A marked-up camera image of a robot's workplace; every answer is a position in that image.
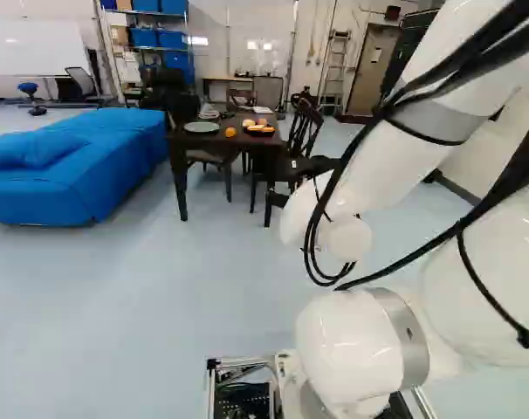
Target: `chair leg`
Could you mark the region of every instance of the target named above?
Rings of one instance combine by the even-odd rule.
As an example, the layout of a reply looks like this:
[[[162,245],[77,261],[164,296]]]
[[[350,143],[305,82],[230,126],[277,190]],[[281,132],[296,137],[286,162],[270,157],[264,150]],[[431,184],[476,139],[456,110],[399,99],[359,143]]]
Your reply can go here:
[[[257,185],[258,185],[257,175],[253,173],[251,175],[251,207],[249,208],[250,214],[255,212],[255,198],[257,197]]]
[[[267,184],[266,188],[266,204],[264,207],[264,227],[268,229],[271,226],[271,217],[272,217],[272,200],[271,193],[274,192],[274,183]]]
[[[226,196],[228,202],[231,203],[231,164],[226,164],[223,167],[223,178],[226,182]]]

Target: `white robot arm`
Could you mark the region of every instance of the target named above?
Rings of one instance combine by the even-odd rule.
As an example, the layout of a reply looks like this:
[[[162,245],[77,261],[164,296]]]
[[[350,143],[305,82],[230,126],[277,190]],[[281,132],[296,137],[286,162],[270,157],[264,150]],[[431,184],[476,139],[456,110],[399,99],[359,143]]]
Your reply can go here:
[[[310,272],[335,284],[371,241],[356,215],[402,199],[524,85],[529,1],[448,0],[338,173],[291,196],[282,240],[305,236],[305,252],[321,245],[340,258],[340,274],[319,271],[322,283]],[[469,358],[529,365],[529,187],[492,206],[442,236],[421,295],[333,292],[299,315],[301,364],[333,415],[373,417],[390,393],[462,374]],[[308,271],[318,270],[313,258],[306,254]]]

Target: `dining table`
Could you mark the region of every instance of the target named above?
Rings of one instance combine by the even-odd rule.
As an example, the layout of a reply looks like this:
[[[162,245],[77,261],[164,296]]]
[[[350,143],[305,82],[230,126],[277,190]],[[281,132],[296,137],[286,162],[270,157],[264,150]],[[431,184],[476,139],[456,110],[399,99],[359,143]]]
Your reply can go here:
[[[244,120],[266,119],[269,126],[276,128],[272,136],[255,136],[244,131]],[[216,122],[220,128],[215,133],[190,133],[183,126],[176,127],[167,135],[169,162],[174,175],[175,193],[182,221],[189,219],[187,211],[187,172],[189,162],[188,150],[207,150],[219,153],[227,151],[244,151],[257,155],[263,171],[267,189],[274,187],[275,169],[278,158],[286,151],[287,143],[282,140],[278,121],[273,113],[259,114],[238,112],[230,118]],[[226,129],[233,127],[237,133],[226,137]]]

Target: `whiteboard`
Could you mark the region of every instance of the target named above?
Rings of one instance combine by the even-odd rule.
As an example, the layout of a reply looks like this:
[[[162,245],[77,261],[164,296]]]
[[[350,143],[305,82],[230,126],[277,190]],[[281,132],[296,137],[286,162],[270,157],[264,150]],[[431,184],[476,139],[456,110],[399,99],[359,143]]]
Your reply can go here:
[[[0,76],[90,72],[79,26],[73,21],[0,20]]]

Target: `window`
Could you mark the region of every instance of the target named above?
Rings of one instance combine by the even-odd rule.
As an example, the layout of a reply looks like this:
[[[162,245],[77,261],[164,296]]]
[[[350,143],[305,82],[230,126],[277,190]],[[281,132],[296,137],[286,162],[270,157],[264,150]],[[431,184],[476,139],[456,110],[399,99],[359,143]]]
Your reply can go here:
[[[206,37],[189,37],[189,43],[191,45],[208,46],[209,39]]]

